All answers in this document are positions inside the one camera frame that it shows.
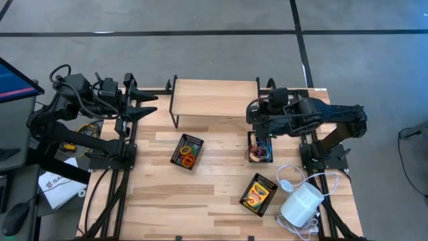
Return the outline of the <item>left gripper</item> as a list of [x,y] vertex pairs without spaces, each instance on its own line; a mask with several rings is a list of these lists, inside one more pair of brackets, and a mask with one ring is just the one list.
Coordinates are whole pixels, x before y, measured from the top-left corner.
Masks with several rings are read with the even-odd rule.
[[96,105],[96,118],[104,120],[112,120],[118,118],[124,118],[131,122],[138,122],[143,117],[157,111],[157,107],[133,107],[128,106],[130,104],[130,98],[139,102],[149,102],[157,100],[158,97],[146,93],[137,88],[137,82],[132,73],[125,73],[124,85],[128,90],[127,93],[123,93],[121,90],[116,92],[113,103],[109,103],[100,97],[100,93],[95,94]]

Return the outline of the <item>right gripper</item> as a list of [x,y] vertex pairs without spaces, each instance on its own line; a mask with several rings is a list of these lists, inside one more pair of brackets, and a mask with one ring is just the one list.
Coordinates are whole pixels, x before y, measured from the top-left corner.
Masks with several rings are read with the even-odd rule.
[[246,108],[246,123],[253,125],[260,137],[290,135],[286,105],[270,104],[269,100],[253,100]]

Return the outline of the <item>blue rubber band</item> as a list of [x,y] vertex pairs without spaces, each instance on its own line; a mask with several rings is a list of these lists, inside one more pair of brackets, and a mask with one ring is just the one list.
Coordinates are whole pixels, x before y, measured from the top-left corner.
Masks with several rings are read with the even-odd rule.
[[270,146],[268,144],[261,143],[258,148],[259,148],[259,151],[258,151],[257,155],[260,159],[269,159],[270,158],[271,151],[270,151]]

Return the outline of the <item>black slotted plastic basket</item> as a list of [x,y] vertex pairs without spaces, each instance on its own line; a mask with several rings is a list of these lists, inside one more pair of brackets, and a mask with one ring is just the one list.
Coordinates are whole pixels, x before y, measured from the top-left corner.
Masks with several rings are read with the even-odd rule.
[[247,133],[247,151],[245,158],[250,163],[273,163],[273,148],[270,137],[260,139],[255,131]]
[[[252,185],[252,183],[254,181],[261,183],[266,189],[269,189],[269,191],[270,191],[270,194],[268,195],[267,199],[264,201],[262,207],[257,212],[254,212],[249,207],[247,207],[247,206],[245,206],[243,204],[243,198],[246,195],[246,193],[249,191],[250,186]],[[243,195],[241,196],[241,198],[239,200],[239,203],[241,205],[243,205],[245,208],[247,208],[249,211],[251,211],[253,214],[255,214],[255,215],[257,215],[257,216],[259,216],[259,217],[262,218],[264,216],[264,214],[265,214],[268,206],[270,205],[270,202],[273,200],[273,198],[274,198],[275,193],[276,193],[277,190],[278,190],[278,185],[277,184],[275,184],[274,182],[270,181],[268,178],[260,175],[259,173],[256,173],[253,176],[253,179],[250,181],[249,185],[247,186],[246,190],[244,191]]]
[[[204,141],[201,140],[201,139],[198,139],[197,137],[193,137],[193,136],[187,135],[187,134],[182,134],[182,136],[181,136],[181,138],[180,138],[180,140],[179,140],[179,142],[178,142],[178,144],[177,144],[177,146],[176,146],[176,148],[175,148],[175,150],[174,150],[174,152],[172,154],[170,162],[172,164],[175,164],[175,165],[179,166],[179,167],[182,167],[182,168],[185,168],[185,169],[188,169],[188,170],[192,170],[194,168],[197,160],[198,160],[199,154],[201,153],[201,149],[203,147],[203,143],[204,143]],[[200,149],[199,149],[198,155],[195,157],[194,165],[191,168],[186,168],[186,167],[184,167],[182,165],[183,155],[180,154],[180,149],[181,149],[182,146],[190,146],[190,147],[192,147],[193,145],[199,145]]]

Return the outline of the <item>yellow Crayola crayon box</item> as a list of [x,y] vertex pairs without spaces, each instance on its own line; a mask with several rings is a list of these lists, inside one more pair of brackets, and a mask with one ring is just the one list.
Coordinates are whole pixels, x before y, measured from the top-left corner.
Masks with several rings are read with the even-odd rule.
[[257,212],[269,194],[269,189],[266,189],[261,183],[254,181],[243,198],[243,204],[254,212]]

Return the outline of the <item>wooden shelf riser black legs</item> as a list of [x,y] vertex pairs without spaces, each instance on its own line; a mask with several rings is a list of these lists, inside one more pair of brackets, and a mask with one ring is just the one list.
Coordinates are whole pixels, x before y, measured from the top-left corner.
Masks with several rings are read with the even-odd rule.
[[174,76],[169,113],[174,126],[181,116],[244,117],[247,105],[259,98],[255,80],[198,80]]

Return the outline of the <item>white printed cardboard box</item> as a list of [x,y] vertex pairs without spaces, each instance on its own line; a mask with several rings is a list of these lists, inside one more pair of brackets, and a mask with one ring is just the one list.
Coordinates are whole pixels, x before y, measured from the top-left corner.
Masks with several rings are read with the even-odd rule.
[[38,184],[53,210],[62,207],[76,195],[84,197],[88,186],[49,171],[39,176]]

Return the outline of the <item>computer monitor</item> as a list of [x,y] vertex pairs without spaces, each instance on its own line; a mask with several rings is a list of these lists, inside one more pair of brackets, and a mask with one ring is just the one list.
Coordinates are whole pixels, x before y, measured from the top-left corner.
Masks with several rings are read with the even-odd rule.
[[36,80],[25,74],[0,57],[0,103],[39,96],[45,90]]

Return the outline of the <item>grey computer case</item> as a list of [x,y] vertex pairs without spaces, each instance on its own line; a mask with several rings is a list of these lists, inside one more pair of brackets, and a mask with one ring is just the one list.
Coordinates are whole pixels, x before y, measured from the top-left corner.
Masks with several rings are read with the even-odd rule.
[[0,172],[19,168],[27,162],[30,137],[27,120],[34,108],[35,97],[0,103],[0,149],[20,149],[0,161]]

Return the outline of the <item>grey metal stand leg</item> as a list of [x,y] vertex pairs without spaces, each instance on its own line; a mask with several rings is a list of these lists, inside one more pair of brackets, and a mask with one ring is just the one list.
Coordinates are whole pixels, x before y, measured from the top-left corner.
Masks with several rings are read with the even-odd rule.
[[422,135],[428,141],[428,121],[414,127],[405,128],[399,132],[399,138],[402,140],[407,140],[415,135]]

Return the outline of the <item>black computer mouse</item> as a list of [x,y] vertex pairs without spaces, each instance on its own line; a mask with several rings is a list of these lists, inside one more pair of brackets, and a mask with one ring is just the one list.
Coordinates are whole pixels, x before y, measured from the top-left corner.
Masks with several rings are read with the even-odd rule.
[[23,226],[23,223],[29,213],[29,204],[20,202],[15,204],[5,216],[1,231],[5,237],[16,235]]

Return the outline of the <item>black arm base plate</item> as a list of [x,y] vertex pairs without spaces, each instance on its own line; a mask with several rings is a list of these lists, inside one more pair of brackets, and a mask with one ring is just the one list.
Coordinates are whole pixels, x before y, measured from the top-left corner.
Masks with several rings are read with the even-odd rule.
[[307,171],[319,171],[323,169],[348,169],[346,156],[351,149],[344,149],[338,144],[325,154],[318,154],[312,144],[301,144],[299,147],[302,166]]
[[136,153],[136,144],[125,143],[124,146],[114,154],[105,154],[95,150],[91,153],[86,153],[86,156],[90,159],[90,169],[129,170],[134,168]]

